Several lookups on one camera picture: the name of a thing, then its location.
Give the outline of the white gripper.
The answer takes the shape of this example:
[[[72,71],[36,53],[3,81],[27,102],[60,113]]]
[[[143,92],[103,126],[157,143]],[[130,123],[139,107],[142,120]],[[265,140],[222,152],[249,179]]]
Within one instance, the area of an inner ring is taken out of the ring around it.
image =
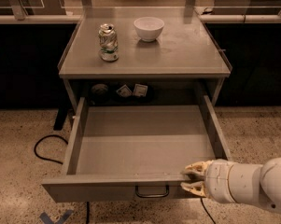
[[[243,164],[233,161],[197,161],[186,166],[181,174],[194,183],[182,182],[181,188],[193,195],[207,197],[218,203],[244,203],[260,207],[261,164]]]

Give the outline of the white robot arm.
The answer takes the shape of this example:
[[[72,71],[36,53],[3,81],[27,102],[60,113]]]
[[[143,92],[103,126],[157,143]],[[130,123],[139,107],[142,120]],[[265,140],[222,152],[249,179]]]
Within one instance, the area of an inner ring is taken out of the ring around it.
[[[217,203],[241,203],[281,214],[281,158],[264,164],[198,161],[182,172],[181,188]]]

